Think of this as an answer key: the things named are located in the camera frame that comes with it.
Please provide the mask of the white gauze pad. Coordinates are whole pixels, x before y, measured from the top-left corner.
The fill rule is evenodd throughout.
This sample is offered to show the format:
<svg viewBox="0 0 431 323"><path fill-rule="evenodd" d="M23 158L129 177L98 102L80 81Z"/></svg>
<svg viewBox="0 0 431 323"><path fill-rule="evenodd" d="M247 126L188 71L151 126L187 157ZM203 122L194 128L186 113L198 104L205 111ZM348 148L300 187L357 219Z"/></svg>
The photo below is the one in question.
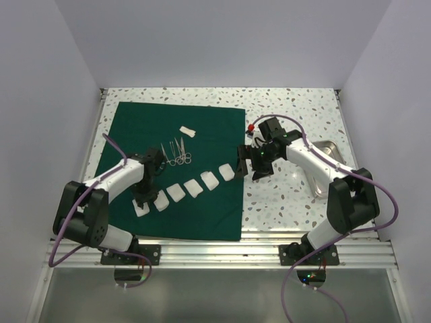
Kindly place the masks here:
<svg viewBox="0 0 431 323"><path fill-rule="evenodd" d="M191 179L184 183L184 187L187 189L188 193L193 197L196 198L199 194L203 192L202 187L199 185L199 183L195 179Z"/></svg>
<svg viewBox="0 0 431 323"><path fill-rule="evenodd" d="M235 177L235 173L230 164L221 165L219 167L219 173L226 182L231 181Z"/></svg>
<svg viewBox="0 0 431 323"><path fill-rule="evenodd" d="M143 217L144 215L147 215L150 212L149 205L147 203L142 204L140 207L137 204L137 201L135 199L132 200L133 207L135 209L135 214L137 217Z"/></svg>
<svg viewBox="0 0 431 323"><path fill-rule="evenodd" d="M172 200L176 203L181 201L185 197L185 192L178 183L169 186L166 191L170 195Z"/></svg>
<svg viewBox="0 0 431 323"><path fill-rule="evenodd" d="M201 173L201 179L209 190L215 189L220 183L212 172Z"/></svg>
<svg viewBox="0 0 431 323"><path fill-rule="evenodd" d="M160 190L158 192L157 198L154 201L155 208L159 212L162 212L168 208L169 204L170 204L170 202L169 202L168 197L166 196L166 193L164 192L164 190Z"/></svg>

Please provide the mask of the white gauze strip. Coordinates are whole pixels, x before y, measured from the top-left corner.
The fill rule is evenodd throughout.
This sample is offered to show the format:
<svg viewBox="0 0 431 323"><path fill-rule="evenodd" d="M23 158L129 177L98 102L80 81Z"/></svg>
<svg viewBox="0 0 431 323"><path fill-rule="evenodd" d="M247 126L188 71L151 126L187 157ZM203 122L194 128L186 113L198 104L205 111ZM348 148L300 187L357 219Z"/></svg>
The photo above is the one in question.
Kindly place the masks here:
<svg viewBox="0 0 431 323"><path fill-rule="evenodd" d="M187 136L189 136L190 138L193 138L196 135L196 131L189 129L187 127L181 126L179 128L179 131Z"/></svg>

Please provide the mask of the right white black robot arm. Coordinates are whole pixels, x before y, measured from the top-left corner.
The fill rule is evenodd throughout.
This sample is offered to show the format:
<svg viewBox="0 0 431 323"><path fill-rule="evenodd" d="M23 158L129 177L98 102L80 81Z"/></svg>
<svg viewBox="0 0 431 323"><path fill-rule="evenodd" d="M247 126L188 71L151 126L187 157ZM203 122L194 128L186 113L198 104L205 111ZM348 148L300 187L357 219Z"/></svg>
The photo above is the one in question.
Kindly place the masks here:
<svg viewBox="0 0 431 323"><path fill-rule="evenodd" d="M379 205L371 173L349 168L324 154L299 127L286 131L279 116L248 125L250 145L239 145L235 176L252 175L254 181L274 175L273 163L289 161L327 187L326 218L301 237L300 242L279 247L282 265L317 265L330 256L334 241L376 218Z"/></svg>

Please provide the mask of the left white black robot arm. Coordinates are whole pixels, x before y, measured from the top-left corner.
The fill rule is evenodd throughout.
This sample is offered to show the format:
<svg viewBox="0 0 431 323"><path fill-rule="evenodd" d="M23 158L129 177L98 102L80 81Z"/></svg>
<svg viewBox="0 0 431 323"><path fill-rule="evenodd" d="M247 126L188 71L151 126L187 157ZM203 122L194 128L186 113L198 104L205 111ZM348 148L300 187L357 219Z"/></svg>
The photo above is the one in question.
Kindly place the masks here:
<svg viewBox="0 0 431 323"><path fill-rule="evenodd" d="M162 152L150 148L143 155L129 155L91 180L67 183L53 233L83 246L116 250L122 262L133 264L139 258L140 248L133 241L133 234L109 224L109 204L129 189L132 205L147 213L150 203L158 198L154 180L164 163Z"/></svg>

